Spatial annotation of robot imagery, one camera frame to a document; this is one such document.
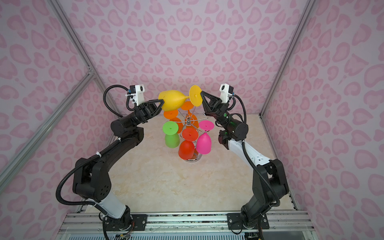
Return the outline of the yellow plastic wine glass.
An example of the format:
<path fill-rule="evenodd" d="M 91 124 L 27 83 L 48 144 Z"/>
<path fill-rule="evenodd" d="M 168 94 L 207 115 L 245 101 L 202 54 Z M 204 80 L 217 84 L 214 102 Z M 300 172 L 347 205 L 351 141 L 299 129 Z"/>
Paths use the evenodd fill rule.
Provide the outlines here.
<path fill-rule="evenodd" d="M 162 109 L 169 112 L 181 108 L 186 100 L 190 100 L 192 107 L 201 106 L 203 103 L 201 93 L 202 89 L 197 85 L 193 85 L 189 90 L 188 96 L 177 90 L 168 90 L 160 92 L 158 99 L 164 101 Z"/>

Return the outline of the pink plastic wine glass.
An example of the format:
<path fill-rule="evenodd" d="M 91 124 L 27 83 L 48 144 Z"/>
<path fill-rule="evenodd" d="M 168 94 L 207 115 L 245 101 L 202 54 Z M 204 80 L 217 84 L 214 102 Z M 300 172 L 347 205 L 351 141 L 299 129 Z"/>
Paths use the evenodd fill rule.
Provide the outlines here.
<path fill-rule="evenodd" d="M 204 120 L 200 122 L 200 128 L 203 134 L 197 140 L 196 150 L 202 155 L 207 155 L 212 150 L 212 139 L 208 132 L 214 129 L 214 124 L 211 121 Z"/>

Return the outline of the red plastic wine glass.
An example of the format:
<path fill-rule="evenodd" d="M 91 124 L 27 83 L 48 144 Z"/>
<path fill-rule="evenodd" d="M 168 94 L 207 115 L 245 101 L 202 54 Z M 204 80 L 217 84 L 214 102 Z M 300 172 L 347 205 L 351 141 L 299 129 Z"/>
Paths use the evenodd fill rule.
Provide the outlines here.
<path fill-rule="evenodd" d="M 199 137 L 198 131 L 195 129 L 185 129 L 182 131 L 184 141 L 179 147 L 179 157 L 183 160 L 192 160 L 195 155 L 194 141 Z"/>

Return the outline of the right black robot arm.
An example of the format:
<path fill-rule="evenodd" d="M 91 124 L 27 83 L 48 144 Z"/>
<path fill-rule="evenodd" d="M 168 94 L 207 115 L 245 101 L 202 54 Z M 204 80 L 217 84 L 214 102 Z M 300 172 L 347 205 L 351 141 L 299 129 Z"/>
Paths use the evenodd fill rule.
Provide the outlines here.
<path fill-rule="evenodd" d="M 218 140 L 227 150 L 249 164 L 253 170 L 253 196 L 242 206 L 240 223 L 246 229 L 263 229 L 266 214 L 273 207 L 281 205 L 281 199 L 289 193 L 288 181 L 283 163 L 270 159 L 246 142 L 249 132 L 246 113 L 233 113 L 231 106 L 221 98 L 201 92 L 205 115 L 213 117 L 219 132 Z"/>

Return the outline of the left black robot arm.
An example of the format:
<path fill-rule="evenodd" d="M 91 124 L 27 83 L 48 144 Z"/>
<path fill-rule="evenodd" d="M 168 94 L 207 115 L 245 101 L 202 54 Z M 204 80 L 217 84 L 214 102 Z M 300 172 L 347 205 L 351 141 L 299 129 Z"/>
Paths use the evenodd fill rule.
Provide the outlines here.
<path fill-rule="evenodd" d="M 113 121 L 111 130 L 117 139 L 94 157 L 76 162 L 73 192 L 103 214 L 104 229 L 133 229 L 130 208 L 112 192 L 109 171 L 124 154 L 143 141 L 144 129 L 140 125 L 157 116 L 163 105 L 163 100 L 143 102 L 129 115 Z"/>

